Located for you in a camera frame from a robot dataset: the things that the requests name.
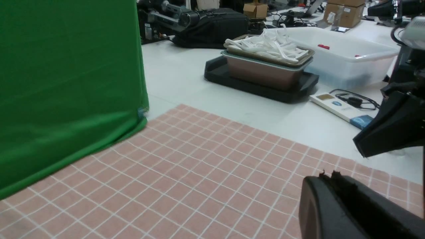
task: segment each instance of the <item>clear plastic bin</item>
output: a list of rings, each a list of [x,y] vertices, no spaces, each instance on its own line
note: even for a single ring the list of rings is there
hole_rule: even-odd
[[[319,75],[319,83],[341,89],[382,81],[399,52],[390,46],[316,27],[289,28],[288,34],[295,44],[315,51],[313,62],[305,71]]]

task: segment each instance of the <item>plastic storage container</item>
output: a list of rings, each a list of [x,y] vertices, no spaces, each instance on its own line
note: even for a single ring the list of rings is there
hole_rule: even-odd
[[[305,71],[319,75],[319,83],[349,89],[382,81],[399,50],[383,44],[316,27],[288,29],[297,45],[315,51]],[[329,50],[318,45],[329,46]]]
[[[237,56],[228,51],[221,54],[227,58],[231,77],[279,90],[287,90],[297,83],[304,68],[312,62],[311,59],[301,67],[292,68]]]

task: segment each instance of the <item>black bag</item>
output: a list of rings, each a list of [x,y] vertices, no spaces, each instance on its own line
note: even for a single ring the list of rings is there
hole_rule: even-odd
[[[171,40],[185,48],[224,49],[224,41],[237,38],[248,32],[248,17],[231,9],[211,9],[198,11],[200,20]]]

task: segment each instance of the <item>white table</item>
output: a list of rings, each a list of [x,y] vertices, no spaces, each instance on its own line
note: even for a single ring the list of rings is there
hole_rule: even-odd
[[[345,34],[396,46],[390,31],[362,20]],[[352,141],[360,130],[308,100],[284,104],[205,81],[205,62],[220,56],[220,50],[184,49],[169,41],[143,45],[142,50],[150,100],[148,119],[183,103],[422,184],[422,148],[405,149],[402,156],[385,153],[364,159]],[[384,85],[354,91],[381,102],[379,90]],[[332,89],[317,85],[318,92]]]

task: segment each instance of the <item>checkered mat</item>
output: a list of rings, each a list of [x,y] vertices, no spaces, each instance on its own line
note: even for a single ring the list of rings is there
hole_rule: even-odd
[[[180,105],[0,201],[0,238],[299,239],[303,177],[334,169],[423,216],[419,184]]]

